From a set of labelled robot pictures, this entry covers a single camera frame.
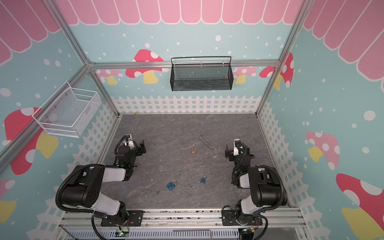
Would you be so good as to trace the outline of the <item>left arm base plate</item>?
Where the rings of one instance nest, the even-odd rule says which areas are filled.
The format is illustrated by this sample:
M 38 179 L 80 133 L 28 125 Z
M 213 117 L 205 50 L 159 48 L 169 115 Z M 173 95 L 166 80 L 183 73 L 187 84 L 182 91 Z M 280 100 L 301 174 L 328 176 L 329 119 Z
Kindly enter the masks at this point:
M 102 227 L 140 227 L 143 220 L 144 211 L 126 211 L 125 214 L 118 213 L 116 216 L 108 216 L 102 219 Z

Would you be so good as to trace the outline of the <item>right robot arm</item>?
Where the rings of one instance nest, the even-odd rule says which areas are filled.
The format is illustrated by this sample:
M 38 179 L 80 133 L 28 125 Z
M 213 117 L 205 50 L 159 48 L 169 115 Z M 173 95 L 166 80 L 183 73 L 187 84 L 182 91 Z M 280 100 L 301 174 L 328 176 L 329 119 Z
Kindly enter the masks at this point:
M 234 209 L 222 208 L 224 226 L 261 226 L 262 213 L 288 203 L 283 180 L 274 167 L 251 166 L 254 155 L 241 140 L 234 140 L 234 149 L 226 147 L 225 157 L 235 164 L 231 184 L 250 190 L 250 195 L 239 200 Z

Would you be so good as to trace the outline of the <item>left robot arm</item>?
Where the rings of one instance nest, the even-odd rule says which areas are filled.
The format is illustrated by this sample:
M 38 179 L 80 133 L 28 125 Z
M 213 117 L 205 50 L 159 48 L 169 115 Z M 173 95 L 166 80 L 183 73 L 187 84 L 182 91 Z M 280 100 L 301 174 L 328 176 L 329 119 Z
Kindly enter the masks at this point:
M 127 182 L 134 173 L 136 158 L 146 153 L 145 142 L 124 135 L 114 149 L 112 165 L 78 165 L 59 186 L 55 202 L 65 212 L 90 213 L 123 225 L 130 219 L 126 205 L 101 192 L 103 183 Z

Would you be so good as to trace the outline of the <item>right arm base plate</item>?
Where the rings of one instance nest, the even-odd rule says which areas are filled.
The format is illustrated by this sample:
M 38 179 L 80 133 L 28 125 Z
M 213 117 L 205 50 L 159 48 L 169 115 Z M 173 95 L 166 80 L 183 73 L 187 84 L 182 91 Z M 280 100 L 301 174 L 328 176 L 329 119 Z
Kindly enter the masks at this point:
M 223 209 L 222 224 L 223 226 L 262 226 L 262 218 L 254 215 L 245 215 L 241 211 L 232 209 Z

